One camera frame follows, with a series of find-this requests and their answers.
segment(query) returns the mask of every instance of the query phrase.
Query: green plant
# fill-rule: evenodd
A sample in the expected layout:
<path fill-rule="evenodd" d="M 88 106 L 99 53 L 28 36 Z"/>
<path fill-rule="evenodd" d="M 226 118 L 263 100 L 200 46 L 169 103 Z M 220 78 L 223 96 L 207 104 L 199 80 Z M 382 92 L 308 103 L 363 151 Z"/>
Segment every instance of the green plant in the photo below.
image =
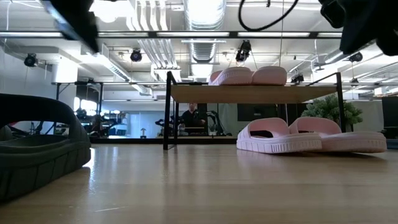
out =
<path fill-rule="evenodd" d="M 360 116 L 362 110 L 355 108 L 352 103 L 344 102 L 344 112 L 346 124 L 362 122 L 362 117 Z M 314 100 L 313 104 L 307 105 L 307 109 L 301 116 L 327 118 L 339 124 L 338 99 L 335 95 L 329 95 L 323 100 Z"/>

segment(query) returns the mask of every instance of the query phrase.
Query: black metal leg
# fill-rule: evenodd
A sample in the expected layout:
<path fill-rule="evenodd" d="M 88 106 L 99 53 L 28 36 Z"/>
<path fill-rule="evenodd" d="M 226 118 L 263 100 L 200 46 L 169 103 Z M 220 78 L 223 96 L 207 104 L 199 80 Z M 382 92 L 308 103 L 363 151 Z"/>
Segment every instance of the black metal leg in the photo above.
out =
<path fill-rule="evenodd" d="M 99 91 L 99 102 L 98 102 L 98 113 L 97 114 L 101 114 L 101 110 L 102 110 L 102 97 L 104 94 L 104 83 L 100 83 L 101 85 L 101 89 Z"/>
<path fill-rule="evenodd" d="M 341 73 L 336 73 L 337 79 L 337 99 L 338 99 L 338 110 L 340 112 L 340 128 L 341 132 L 346 132 L 346 119 L 344 114 L 344 101 L 343 101 L 343 87 L 341 86 Z"/>
<path fill-rule="evenodd" d="M 175 102 L 175 111 L 174 111 L 174 144 L 177 145 L 177 137 L 178 137 L 178 111 L 180 109 L 180 104 Z"/>
<path fill-rule="evenodd" d="M 172 92 L 172 79 L 168 73 L 166 81 L 166 108 L 164 113 L 163 150 L 169 150 L 171 92 Z"/>
<path fill-rule="evenodd" d="M 60 99 L 60 87 L 61 87 L 61 83 L 57 83 L 57 94 L 55 95 L 55 99 L 59 100 Z M 57 127 L 57 122 L 54 122 L 53 124 L 53 134 L 55 134 L 55 127 Z"/>

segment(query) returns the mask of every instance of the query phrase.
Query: person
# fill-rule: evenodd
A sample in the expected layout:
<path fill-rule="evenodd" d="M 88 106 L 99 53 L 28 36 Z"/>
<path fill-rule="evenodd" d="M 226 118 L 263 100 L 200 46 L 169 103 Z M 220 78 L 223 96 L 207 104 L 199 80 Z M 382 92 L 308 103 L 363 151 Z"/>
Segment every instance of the person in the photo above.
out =
<path fill-rule="evenodd" d="M 183 126 L 188 128 L 205 127 L 206 121 L 202 114 L 197 110 L 196 103 L 189 103 L 188 110 L 181 115 L 183 119 Z M 186 129 L 188 134 L 198 132 L 198 130 Z"/>

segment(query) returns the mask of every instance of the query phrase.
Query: fluorescent light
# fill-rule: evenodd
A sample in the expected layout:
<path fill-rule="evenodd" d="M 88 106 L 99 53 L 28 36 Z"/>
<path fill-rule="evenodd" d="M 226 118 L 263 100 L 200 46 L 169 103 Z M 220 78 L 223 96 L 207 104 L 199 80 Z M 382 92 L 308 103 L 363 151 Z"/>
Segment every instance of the fluorescent light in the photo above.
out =
<path fill-rule="evenodd" d="M 166 85 L 166 82 L 133 82 L 137 85 Z"/>
<path fill-rule="evenodd" d="M 127 100 L 103 100 L 104 102 L 123 102 Z"/>
<path fill-rule="evenodd" d="M 225 44 L 226 40 L 181 40 L 183 44 Z"/>
<path fill-rule="evenodd" d="M 147 102 L 147 101 L 165 101 L 165 100 L 155 100 L 155 99 L 131 99 L 131 100 L 103 100 L 105 102 Z"/>
<path fill-rule="evenodd" d="M 238 32 L 238 37 L 308 37 L 309 32 Z"/>
<path fill-rule="evenodd" d="M 90 12 L 94 12 L 103 22 L 114 22 L 118 17 L 129 17 L 133 10 L 130 1 L 95 0 L 90 7 Z"/>
<path fill-rule="evenodd" d="M 148 37 L 147 32 L 99 32 L 100 38 Z"/>
<path fill-rule="evenodd" d="M 114 83 L 111 83 L 111 82 L 109 82 L 109 83 L 104 83 L 104 85 L 130 85 L 130 83 L 128 83 L 128 82 L 124 82 L 124 83 L 118 83 L 118 82 L 114 82 Z"/>
<path fill-rule="evenodd" d="M 158 32 L 158 37 L 227 37 L 229 32 Z"/>
<path fill-rule="evenodd" d="M 29 37 L 62 37 L 60 32 L 0 32 L 4 38 L 29 38 Z"/>
<path fill-rule="evenodd" d="M 333 56 L 332 58 L 329 58 L 328 60 L 326 60 L 325 63 L 330 63 L 330 62 L 334 61 L 334 59 L 336 59 L 342 55 L 343 55 L 343 52 L 340 52 L 340 53 L 336 54 L 335 56 Z"/>
<path fill-rule="evenodd" d="M 318 37 L 341 37 L 343 34 L 342 33 L 327 33 L 327 32 L 323 32 L 323 33 L 319 33 Z"/>

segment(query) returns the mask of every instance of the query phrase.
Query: wooden table surface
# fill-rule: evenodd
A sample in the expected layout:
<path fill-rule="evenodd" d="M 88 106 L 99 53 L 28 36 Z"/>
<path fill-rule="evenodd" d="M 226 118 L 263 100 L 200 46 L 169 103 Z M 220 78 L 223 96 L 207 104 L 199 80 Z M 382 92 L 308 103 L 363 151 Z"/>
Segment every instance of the wooden table surface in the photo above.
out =
<path fill-rule="evenodd" d="M 273 156 L 227 145 L 102 145 L 92 156 L 0 205 L 0 223 L 398 223 L 398 151 Z"/>

